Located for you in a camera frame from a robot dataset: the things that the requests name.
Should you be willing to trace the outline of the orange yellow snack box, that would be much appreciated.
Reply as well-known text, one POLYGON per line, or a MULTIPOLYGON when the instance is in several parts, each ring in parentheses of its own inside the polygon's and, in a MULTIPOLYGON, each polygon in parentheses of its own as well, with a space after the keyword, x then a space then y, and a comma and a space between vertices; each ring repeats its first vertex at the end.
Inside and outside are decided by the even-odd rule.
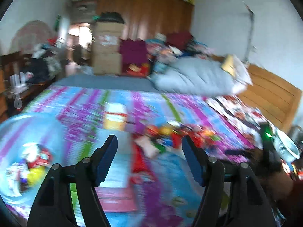
POLYGON ((124 131, 127 122, 126 106, 121 103, 105 103, 103 128, 124 131))

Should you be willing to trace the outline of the pile of clothes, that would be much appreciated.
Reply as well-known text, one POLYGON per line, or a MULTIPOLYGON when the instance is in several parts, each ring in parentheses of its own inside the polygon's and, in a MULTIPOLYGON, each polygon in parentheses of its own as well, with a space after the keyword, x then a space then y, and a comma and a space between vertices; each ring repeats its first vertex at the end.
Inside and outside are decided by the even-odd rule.
POLYGON ((180 57, 198 56, 207 58, 214 54, 214 49, 197 41, 189 32, 177 32, 160 35, 145 41, 148 56, 156 61, 168 64, 180 57))

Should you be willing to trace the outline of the floral pillow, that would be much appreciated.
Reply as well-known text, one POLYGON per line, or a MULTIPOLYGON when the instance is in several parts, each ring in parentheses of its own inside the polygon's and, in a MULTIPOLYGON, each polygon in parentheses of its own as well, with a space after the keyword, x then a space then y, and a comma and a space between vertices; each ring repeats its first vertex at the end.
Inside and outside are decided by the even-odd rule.
POLYGON ((208 97, 205 102, 242 134, 259 133, 260 123, 264 122, 270 124, 273 132, 277 131, 259 109, 246 105, 236 95, 208 97))

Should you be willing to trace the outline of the colourful striped bed sheet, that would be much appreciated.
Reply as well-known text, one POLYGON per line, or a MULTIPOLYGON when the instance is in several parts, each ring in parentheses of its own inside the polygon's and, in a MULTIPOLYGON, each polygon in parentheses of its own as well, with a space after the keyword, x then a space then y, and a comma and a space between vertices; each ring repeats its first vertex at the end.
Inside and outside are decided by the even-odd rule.
MULTIPOLYGON (((118 139, 118 149, 106 179, 98 187, 131 185, 137 210, 104 212, 109 226, 193 226, 205 188, 194 180, 186 158, 172 152, 147 158, 135 145, 134 136, 142 134, 148 124, 159 126, 169 121, 199 124, 212 128, 222 138, 212 149, 201 148, 207 156, 230 165, 242 162, 249 165, 245 157, 227 155, 226 151, 251 148, 252 144, 245 135, 229 126, 206 99, 199 95, 53 86, 26 105, 21 114, 49 114, 64 126, 66 150, 61 166, 76 165, 92 156, 110 135, 118 139), (124 131, 103 128, 105 103, 126 106, 124 131)), ((70 184, 70 191, 77 226, 86 226, 75 183, 70 184)), ((220 216, 227 213, 230 193, 231 184, 225 182, 220 216)), ((2 197, 1 200, 16 226, 28 226, 33 203, 31 206, 9 205, 2 197)))

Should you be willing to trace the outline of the stacked cardboard boxes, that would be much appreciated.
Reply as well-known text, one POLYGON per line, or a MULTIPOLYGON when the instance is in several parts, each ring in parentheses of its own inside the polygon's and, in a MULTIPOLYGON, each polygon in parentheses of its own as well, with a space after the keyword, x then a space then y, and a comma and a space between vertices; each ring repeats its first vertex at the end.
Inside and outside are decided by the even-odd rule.
POLYGON ((122 73, 119 53, 124 24, 96 22, 92 28, 91 66, 95 75, 122 73))

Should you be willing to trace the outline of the clear blue plastic basin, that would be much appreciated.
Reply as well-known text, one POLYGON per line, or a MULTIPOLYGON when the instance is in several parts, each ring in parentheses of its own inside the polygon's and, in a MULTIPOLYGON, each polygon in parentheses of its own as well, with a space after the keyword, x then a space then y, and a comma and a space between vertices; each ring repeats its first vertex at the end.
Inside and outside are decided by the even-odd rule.
POLYGON ((31 206, 54 163, 63 164, 64 126, 49 114, 26 113, 1 123, 1 197, 31 206))

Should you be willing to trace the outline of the white wifi router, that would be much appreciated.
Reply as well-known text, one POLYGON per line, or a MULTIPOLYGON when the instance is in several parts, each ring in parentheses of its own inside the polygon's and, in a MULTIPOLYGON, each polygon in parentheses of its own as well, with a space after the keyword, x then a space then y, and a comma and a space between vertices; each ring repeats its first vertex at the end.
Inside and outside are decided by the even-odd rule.
POLYGON ((10 76, 10 92, 13 94, 21 94, 29 89, 26 84, 26 76, 24 72, 10 76))

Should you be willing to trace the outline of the pile of assorted snacks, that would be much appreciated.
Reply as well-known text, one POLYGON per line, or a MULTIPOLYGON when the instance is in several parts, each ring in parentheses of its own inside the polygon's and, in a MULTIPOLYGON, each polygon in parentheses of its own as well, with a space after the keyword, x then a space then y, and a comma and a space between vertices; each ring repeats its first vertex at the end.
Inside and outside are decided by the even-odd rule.
POLYGON ((183 158, 182 140, 186 136, 196 147, 206 149, 214 148, 222 140, 212 128, 169 121, 159 126, 148 124, 142 134, 134 136, 134 143, 150 159, 165 152, 172 152, 183 158))

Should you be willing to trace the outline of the wooden headboard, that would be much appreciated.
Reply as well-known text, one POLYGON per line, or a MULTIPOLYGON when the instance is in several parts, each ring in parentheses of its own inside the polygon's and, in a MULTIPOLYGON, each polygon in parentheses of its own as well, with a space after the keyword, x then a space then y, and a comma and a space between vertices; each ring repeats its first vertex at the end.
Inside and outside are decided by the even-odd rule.
POLYGON ((281 77, 256 65, 249 65, 252 85, 239 98, 248 106, 258 108, 277 128, 288 133, 297 113, 302 91, 281 77))

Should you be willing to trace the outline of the wooden wardrobe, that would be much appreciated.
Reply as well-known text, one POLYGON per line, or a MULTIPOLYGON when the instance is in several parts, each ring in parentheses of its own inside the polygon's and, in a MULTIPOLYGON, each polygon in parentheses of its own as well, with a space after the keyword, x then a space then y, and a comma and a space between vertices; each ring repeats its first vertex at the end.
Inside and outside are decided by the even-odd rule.
POLYGON ((119 13, 125 22, 122 39, 147 40, 158 33, 190 31, 193 10, 184 0, 98 0, 96 14, 119 13))

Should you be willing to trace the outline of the grey folded duvet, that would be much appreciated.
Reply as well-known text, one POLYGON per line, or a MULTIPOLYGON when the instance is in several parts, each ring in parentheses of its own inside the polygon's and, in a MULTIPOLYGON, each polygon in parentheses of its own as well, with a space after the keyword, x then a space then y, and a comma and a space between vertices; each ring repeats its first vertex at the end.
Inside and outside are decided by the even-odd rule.
POLYGON ((223 61, 182 57, 160 73, 151 75, 151 82, 161 92, 201 96, 236 95, 252 85, 243 62, 235 55, 223 61))

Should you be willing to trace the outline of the pink flat packet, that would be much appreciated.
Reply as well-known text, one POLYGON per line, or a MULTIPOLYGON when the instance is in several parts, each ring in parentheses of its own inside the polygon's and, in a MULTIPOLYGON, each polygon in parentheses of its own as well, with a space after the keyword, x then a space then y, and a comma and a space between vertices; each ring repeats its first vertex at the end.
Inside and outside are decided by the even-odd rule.
POLYGON ((134 190, 131 185, 123 188, 96 187, 95 191, 104 212, 127 213, 137 210, 134 190))

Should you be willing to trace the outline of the red gift bag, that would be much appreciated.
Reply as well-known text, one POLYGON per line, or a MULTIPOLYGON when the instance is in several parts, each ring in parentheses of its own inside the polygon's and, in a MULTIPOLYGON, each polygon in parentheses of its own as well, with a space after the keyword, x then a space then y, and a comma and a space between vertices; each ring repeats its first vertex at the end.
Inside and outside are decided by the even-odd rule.
POLYGON ((122 75, 132 77, 147 77, 150 72, 150 64, 143 63, 140 66, 136 64, 123 64, 122 75))

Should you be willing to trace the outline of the maroon garment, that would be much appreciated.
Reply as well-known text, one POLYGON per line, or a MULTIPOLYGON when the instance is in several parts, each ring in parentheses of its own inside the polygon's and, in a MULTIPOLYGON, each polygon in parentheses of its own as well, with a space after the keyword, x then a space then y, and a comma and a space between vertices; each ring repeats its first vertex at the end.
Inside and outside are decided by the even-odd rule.
POLYGON ((140 67, 148 63, 147 46, 143 40, 121 40, 119 53, 123 70, 126 70, 130 64, 140 67))

